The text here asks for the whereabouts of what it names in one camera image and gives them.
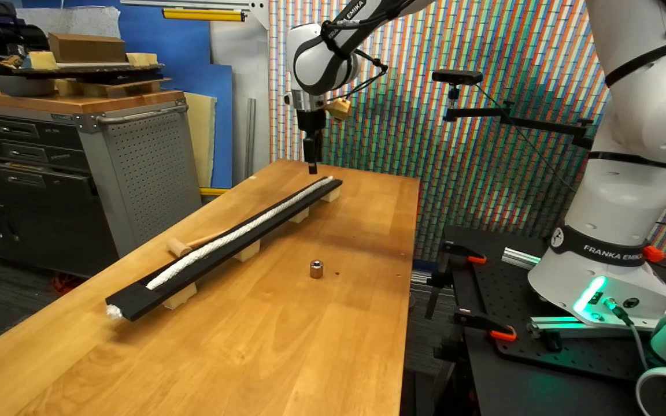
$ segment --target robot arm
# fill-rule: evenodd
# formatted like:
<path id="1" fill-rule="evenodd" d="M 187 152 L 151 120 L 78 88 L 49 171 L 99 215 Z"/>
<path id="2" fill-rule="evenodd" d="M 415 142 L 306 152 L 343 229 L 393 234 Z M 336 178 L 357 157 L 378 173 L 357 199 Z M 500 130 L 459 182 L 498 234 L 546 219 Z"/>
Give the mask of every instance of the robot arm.
<path id="1" fill-rule="evenodd" d="M 422 12 L 432 0 L 352 0 L 333 21 L 299 24 L 289 33 L 286 64 L 297 81 L 292 104 L 306 132 L 309 173 L 322 158 L 327 127 L 323 94 L 359 76 L 357 48 L 387 21 Z"/>

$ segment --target small metal object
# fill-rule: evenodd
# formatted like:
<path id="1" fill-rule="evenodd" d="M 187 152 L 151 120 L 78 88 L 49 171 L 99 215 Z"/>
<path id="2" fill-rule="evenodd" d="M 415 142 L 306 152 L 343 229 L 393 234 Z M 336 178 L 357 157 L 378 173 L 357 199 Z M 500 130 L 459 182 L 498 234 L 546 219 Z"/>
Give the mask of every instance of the small metal object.
<path id="1" fill-rule="evenodd" d="M 323 276 L 323 261 L 319 261 L 319 259 L 315 259 L 315 261 L 309 261 L 309 276 L 312 279 L 322 279 Z"/>

